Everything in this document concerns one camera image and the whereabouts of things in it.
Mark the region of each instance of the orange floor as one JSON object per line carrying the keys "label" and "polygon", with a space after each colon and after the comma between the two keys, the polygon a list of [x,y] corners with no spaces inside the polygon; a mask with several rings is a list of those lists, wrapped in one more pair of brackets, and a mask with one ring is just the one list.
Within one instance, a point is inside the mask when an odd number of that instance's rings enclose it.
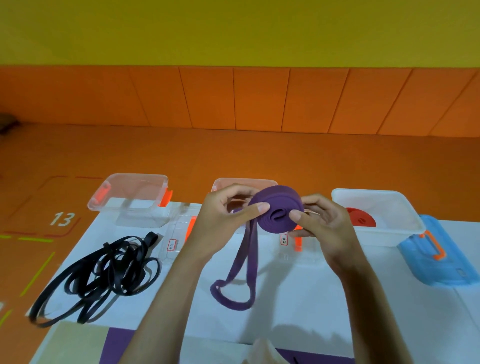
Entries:
{"label": "orange floor", "polygon": [[480,221],[479,156],[480,139],[26,124],[0,136],[1,361],[27,363],[46,335],[24,315],[95,218],[86,204],[110,174],[165,174],[182,202],[202,202],[219,177],[300,194],[396,190],[421,214]]}

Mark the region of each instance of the white table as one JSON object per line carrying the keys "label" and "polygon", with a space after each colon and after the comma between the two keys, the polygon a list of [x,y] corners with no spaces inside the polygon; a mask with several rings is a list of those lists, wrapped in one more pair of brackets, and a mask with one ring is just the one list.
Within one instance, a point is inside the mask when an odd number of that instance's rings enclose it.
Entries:
{"label": "white table", "polygon": [[[58,273],[105,241],[127,235],[145,236],[160,229],[115,226],[118,215],[100,213],[72,250]],[[480,271],[480,223],[442,221],[442,225]],[[285,264],[272,258],[269,244],[259,245],[257,300],[251,310],[236,312],[219,305],[210,294],[210,285],[224,279],[230,270],[242,236],[235,234],[227,246],[206,265],[195,293],[186,335],[252,343],[258,337],[271,340],[277,348],[353,357],[347,303],[337,276],[325,261],[316,267]],[[159,246],[152,256],[158,254]],[[364,247],[395,313],[416,363],[471,364],[480,358],[480,288],[441,289],[420,283],[411,274],[397,248]],[[165,279],[134,297],[120,297],[95,324],[136,329]],[[245,277],[245,267],[239,279]],[[246,285],[232,284],[223,292],[245,301]],[[54,317],[77,301],[57,290],[46,308]],[[76,321],[76,315],[68,318]]]}

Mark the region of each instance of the handwritten label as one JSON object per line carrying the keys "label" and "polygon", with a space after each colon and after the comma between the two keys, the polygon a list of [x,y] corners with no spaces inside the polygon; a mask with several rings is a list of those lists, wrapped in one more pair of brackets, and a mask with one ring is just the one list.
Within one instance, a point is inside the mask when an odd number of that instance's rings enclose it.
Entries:
{"label": "handwritten label", "polygon": [[170,239],[170,241],[168,242],[167,252],[174,252],[175,248],[177,247],[177,243],[177,239]]}
{"label": "handwritten label", "polygon": [[281,234],[280,235],[280,244],[287,246],[288,245],[288,235],[287,234]]}

